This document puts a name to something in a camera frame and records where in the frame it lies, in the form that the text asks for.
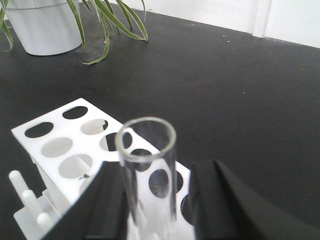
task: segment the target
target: white flower pot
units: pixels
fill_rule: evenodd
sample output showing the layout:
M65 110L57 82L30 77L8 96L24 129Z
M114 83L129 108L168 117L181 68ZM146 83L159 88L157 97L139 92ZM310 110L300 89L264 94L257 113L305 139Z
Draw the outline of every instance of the white flower pot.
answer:
M79 0L75 4L79 9ZM6 15L29 54L61 54L82 43L66 0L9 0Z

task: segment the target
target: black table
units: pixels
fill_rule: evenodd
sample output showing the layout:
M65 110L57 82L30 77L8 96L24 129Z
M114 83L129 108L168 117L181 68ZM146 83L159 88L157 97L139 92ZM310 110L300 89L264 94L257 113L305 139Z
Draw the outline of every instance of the black table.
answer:
M320 227L320 49L147 13L148 43L114 30L107 58L83 65L104 45L91 34L94 14L81 10L85 49L39 57L15 35L2 51L0 37L0 239L24 239L9 172L21 171L37 196L45 189L10 130L78 98L120 122L168 120L186 167L220 159L267 200Z

